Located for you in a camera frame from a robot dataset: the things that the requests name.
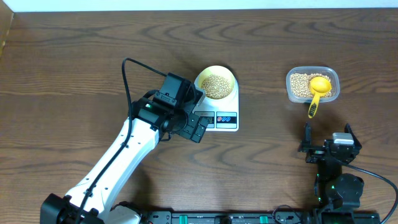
digital scale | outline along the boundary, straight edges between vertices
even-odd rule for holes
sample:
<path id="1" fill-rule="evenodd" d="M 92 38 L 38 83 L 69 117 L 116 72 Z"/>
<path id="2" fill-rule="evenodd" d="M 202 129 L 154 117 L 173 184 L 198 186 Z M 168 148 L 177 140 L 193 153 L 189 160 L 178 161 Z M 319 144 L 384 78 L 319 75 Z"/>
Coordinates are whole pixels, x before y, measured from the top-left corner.
<path id="1" fill-rule="evenodd" d="M 201 88 L 203 81 L 210 75 L 226 78 L 230 83 L 231 93 L 219 100 L 208 97 L 193 112 L 207 118 L 206 131 L 237 131 L 239 129 L 239 86 L 234 75 L 222 66 L 211 66 L 202 71 L 195 80 L 195 86 Z"/>

wire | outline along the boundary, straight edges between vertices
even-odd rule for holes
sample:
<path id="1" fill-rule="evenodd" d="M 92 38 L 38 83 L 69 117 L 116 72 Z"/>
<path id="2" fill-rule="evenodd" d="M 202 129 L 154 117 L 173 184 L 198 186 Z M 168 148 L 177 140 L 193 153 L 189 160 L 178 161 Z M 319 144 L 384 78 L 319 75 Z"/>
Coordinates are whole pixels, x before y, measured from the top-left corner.
<path id="1" fill-rule="evenodd" d="M 128 103 L 128 107 L 129 107 L 129 128 L 127 131 L 127 136 L 126 139 L 124 140 L 124 142 L 121 144 L 120 148 L 116 151 L 116 153 L 113 155 L 113 157 L 108 161 L 108 163 L 104 166 L 104 168 L 101 170 L 101 172 L 99 172 L 99 174 L 95 177 L 93 183 L 90 185 L 90 187 L 86 190 L 86 194 L 85 197 L 83 198 L 83 200 L 81 201 L 80 204 L 80 208 L 78 210 L 77 216 L 76 216 L 76 224 L 80 223 L 80 217 L 81 217 L 81 213 L 83 212 L 83 209 L 86 205 L 86 202 L 88 200 L 88 197 L 93 193 L 93 189 L 96 186 L 97 182 L 100 180 L 100 178 L 102 177 L 102 175 L 106 172 L 106 170 L 109 168 L 109 166 L 113 163 L 113 161 L 118 157 L 118 155 L 120 154 L 120 152 L 127 146 L 127 143 L 130 140 L 130 135 L 131 135 L 131 129 L 132 129 L 132 104 L 131 104 L 131 96 L 130 96 L 130 89 L 129 89 L 129 85 L 127 84 L 127 78 L 126 78 L 126 71 L 125 71 L 125 66 L 126 66 L 126 62 L 130 61 L 130 62 L 134 62 L 138 65 L 141 65 L 155 73 L 158 73 L 159 75 L 162 75 L 164 77 L 166 77 L 167 75 L 154 69 L 151 68 L 147 65 L 144 65 L 143 63 L 140 63 L 134 59 L 131 58 L 125 58 L 123 60 L 122 63 L 122 76 L 123 76 L 123 83 L 124 83 L 124 88 L 126 89 L 126 96 L 127 96 L 127 103 Z"/>
<path id="2" fill-rule="evenodd" d="M 365 174 L 369 174 L 369 175 L 371 175 L 371 176 L 373 176 L 373 177 L 377 177 L 378 179 L 381 179 L 381 180 L 387 182 L 387 184 L 391 185 L 391 187 L 394 188 L 394 190 L 396 191 L 396 200 L 395 200 L 395 202 L 394 202 L 394 204 L 393 204 L 393 206 L 392 206 L 390 212 L 389 212 L 389 213 L 387 214 L 387 216 L 380 222 L 380 224 L 384 224 L 385 222 L 387 222 L 387 220 L 388 220 L 388 219 L 391 217 L 391 215 L 394 213 L 394 211 L 396 210 L 397 205 L 398 205 L 398 188 L 397 188 L 397 186 L 396 186 L 393 182 L 391 182 L 389 179 L 387 179 L 387 178 L 385 178 L 385 177 L 383 177 L 383 176 L 381 176 L 381 175 L 379 175 L 379 174 L 375 174 L 375 173 L 370 172 L 370 171 L 368 171 L 368 170 L 364 170 L 364 169 L 361 169 L 361 168 L 359 168 L 359 167 L 346 164 L 346 163 L 344 163 L 344 162 L 342 162 L 342 161 L 336 159 L 336 158 L 333 157 L 333 156 L 332 156 L 332 158 L 333 158 L 337 163 L 339 163 L 339 164 L 342 165 L 342 166 L 351 168 L 351 169 L 356 170 L 356 171 L 364 172 Z"/>
<path id="3" fill-rule="evenodd" d="M 294 212 L 294 215 L 296 215 L 296 217 L 300 219 L 299 222 L 293 223 L 293 224 L 299 224 L 299 223 L 301 223 L 301 221 L 302 221 L 301 215 L 298 215 L 297 212 L 296 212 L 292 207 L 290 207 L 290 206 L 288 206 L 288 205 L 279 205 L 279 206 L 272 212 L 272 219 L 273 219 L 276 223 L 279 223 L 279 224 L 280 224 L 280 222 L 278 222 L 278 221 L 275 219 L 275 212 L 276 212 L 278 209 L 280 209 L 281 207 L 288 207 L 288 208 L 290 208 L 291 211 Z"/>

wood grain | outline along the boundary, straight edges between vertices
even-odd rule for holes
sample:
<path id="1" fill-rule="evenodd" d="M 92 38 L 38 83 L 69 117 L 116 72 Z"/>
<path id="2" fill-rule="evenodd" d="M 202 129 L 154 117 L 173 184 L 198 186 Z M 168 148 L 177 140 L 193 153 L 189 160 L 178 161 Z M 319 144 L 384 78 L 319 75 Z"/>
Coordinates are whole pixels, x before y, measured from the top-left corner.
<path id="1" fill-rule="evenodd" d="M 341 95 L 310 121 L 316 142 L 349 122 L 363 144 L 353 164 L 398 183 L 397 22 L 397 9 L 17 14 L 0 60 L 0 222 L 37 223 L 47 195 L 63 195 L 108 149 L 127 113 L 124 57 L 191 80 L 207 66 L 229 67 L 241 124 L 236 133 L 207 132 L 200 144 L 178 136 L 160 143 L 116 202 L 315 206 L 317 169 L 297 152 L 308 108 L 285 90 L 287 72 L 303 65 L 329 66 L 340 78 Z M 126 70 L 133 99 L 163 82 Z M 346 171 L 365 181 L 361 210 L 386 215 L 392 188 Z"/>

yellow spoon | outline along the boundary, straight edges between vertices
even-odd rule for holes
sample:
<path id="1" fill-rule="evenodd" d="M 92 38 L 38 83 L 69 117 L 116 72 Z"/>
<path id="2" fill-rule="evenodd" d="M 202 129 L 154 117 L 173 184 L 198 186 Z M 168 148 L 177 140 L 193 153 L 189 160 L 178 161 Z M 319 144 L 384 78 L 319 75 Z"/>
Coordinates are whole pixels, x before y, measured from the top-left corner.
<path id="1" fill-rule="evenodd" d="M 319 99 L 325 96 L 331 90 L 330 82 L 323 77 L 315 77 L 310 81 L 310 91 L 314 95 L 310 109 L 308 110 L 308 117 L 313 118 L 317 112 Z"/>

container of beans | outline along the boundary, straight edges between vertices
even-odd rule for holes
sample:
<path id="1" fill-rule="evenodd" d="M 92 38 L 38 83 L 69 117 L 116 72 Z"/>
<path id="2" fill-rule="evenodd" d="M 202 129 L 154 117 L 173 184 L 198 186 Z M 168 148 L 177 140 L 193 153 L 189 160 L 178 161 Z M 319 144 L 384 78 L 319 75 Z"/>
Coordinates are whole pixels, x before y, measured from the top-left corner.
<path id="1" fill-rule="evenodd" d="M 213 106 L 232 100 L 238 89 L 232 72 L 218 65 L 204 69 L 195 80 L 195 85 L 204 89 L 206 103 Z"/>
<path id="2" fill-rule="evenodd" d="M 294 103 L 311 103 L 310 81 L 314 77 L 324 77 L 331 83 L 331 90 L 320 98 L 320 103 L 331 102 L 340 94 L 340 83 L 337 73 L 328 67 L 296 67 L 286 76 L 286 89 L 289 99 Z"/>

